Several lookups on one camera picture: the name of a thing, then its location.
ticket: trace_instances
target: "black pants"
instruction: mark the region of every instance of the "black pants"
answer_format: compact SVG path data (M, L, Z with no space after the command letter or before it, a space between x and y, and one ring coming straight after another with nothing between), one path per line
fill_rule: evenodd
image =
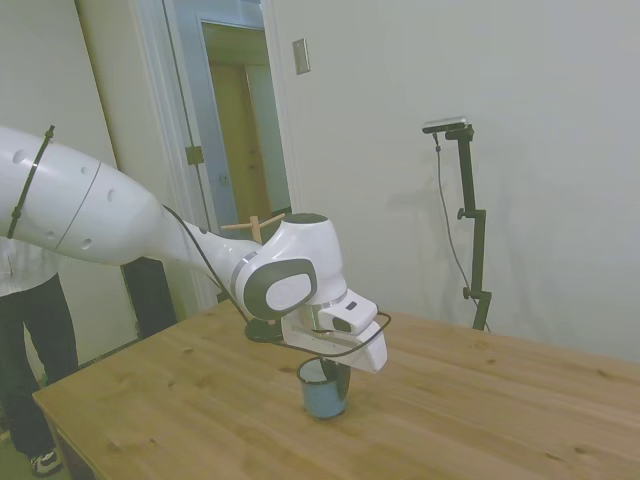
M38 384L27 360L23 325L49 383L78 370L73 324L57 275L31 290L0 297L0 401L16 450L35 457L54 444L32 398Z

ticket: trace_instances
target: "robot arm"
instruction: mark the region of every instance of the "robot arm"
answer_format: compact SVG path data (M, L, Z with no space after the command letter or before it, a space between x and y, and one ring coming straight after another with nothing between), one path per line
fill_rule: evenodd
M0 127L0 235L32 168L41 139ZM144 187L109 165L52 143L33 177L14 238L62 255L122 265L146 256L211 276L188 229L240 307L282 318L285 343L368 371L387 359L376 305L347 288L332 223L314 214L283 220L264 246L181 223Z

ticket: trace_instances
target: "white shirt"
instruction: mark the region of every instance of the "white shirt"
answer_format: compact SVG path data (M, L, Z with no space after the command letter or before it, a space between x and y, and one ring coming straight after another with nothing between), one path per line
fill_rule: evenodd
M0 297L42 285L58 273L59 255L0 237Z

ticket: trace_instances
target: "sneaker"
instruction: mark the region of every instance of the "sneaker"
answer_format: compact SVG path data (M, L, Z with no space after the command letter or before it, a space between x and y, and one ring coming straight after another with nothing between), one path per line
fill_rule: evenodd
M31 469L36 477L53 475L62 468L62 460L55 449L31 459Z

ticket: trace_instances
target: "light switch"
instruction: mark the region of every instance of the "light switch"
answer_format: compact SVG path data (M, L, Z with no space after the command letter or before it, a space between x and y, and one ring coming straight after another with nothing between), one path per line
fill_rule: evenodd
M296 73L298 75L311 71L307 40L305 38L293 42L293 58L296 61Z

